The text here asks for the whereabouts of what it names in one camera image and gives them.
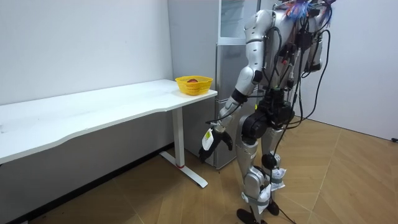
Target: wooden floor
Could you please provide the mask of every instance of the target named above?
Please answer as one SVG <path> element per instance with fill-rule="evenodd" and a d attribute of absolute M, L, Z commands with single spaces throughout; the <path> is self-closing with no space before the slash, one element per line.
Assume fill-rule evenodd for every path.
<path fill-rule="evenodd" d="M 287 173 L 275 200 L 297 223 L 398 223 L 398 144 L 306 121 L 286 133 L 278 153 Z M 217 171 L 188 152 L 186 160 L 206 188 L 157 156 L 31 223 L 241 223 L 235 212 L 247 206 L 237 162 Z M 264 219 L 289 223 L 282 214 Z"/>

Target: humanoid robot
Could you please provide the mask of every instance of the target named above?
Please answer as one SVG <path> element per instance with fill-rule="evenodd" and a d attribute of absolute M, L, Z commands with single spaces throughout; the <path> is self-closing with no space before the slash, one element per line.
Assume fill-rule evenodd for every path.
<path fill-rule="evenodd" d="M 250 211 L 239 209 L 237 216 L 246 224 L 266 223 L 262 219 L 265 209 L 273 215 L 279 214 L 272 192 L 284 187 L 285 170 L 279 167 L 277 145 L 294 117 L 293 105 L 302 73 L 322 67 L 322 34 L 330 21 L 333 2 L 283 1 L 273 10 L 258 11 L 244 27 L 249 63 L 241 70 L 219 118 L 209 122 L 211 128 L 202 139 L 199 155 L 203 162 L 221 141 L 230 149 L 235 143 L 244 182 L 242 198 L 250 207 Z M 257 86 L 263 93 L 252 96 Z M 239 120 L 233 142 L 225 130 L 250 97 L 261 100 L 253 114 Z M 262 167 L 253 163 L 259 138 Z"/>

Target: white wall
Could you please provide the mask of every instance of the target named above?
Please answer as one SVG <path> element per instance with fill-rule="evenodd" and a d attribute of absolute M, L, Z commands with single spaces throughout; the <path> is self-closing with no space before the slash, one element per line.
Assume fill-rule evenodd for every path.
<path fill-rule="evenodd" d="M 166 0 L 0 0 L 0 105 L 161 78 Z M 0 223 L 171 143 L 171 130 L 170 113 L 152 114 L 4 164 Z"/>
<path fill-rule="evenodd" d="M 0 0 L 0 105 L 170 78 L 167 18 L 166 0 Z"/>
<path fill-rule="evenodd" d="M 311 119 L 380 138 L 398 137 L 395 8 L 380 8 L 394 3 L 340 0 L 333 4 L 330 62 Z M 303 80 L 304 115 L 312 109 L 320 74 Z"/>

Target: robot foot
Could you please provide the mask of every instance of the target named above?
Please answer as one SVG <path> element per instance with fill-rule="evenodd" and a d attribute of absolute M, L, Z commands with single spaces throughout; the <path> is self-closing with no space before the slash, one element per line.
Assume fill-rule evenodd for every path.
<path fill-rule="evenodd" d="M 244 224 L 267 224 L 266 221 L 261 220 L 261 223 L 256 222 L 254 215 L 251 212 L 246 211 L 245 209 L 238 209 L 236 211 L 236 216 L 244 223 Z"/>
<path fill-rule="evenodd" d="M 275 202 L 271 202 L 267 207 L 269 213 L 272 215 L 278 216 L 279 215 L 279 206 Z"/>

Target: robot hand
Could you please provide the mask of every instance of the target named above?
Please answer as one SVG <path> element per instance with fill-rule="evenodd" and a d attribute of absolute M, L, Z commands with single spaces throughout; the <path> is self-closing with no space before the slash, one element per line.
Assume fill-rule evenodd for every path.
<path fill-rule="evenodd" d="M 214 126 L 212 126 L 202 139 L 202 147 L 199 150 L 200 161 L 205 162 L 221 141 L 225 142 L 228 146 L 228 150 L 232 151 L 233 141 L 231 136 L 226 131 L 218 132 Z"/>

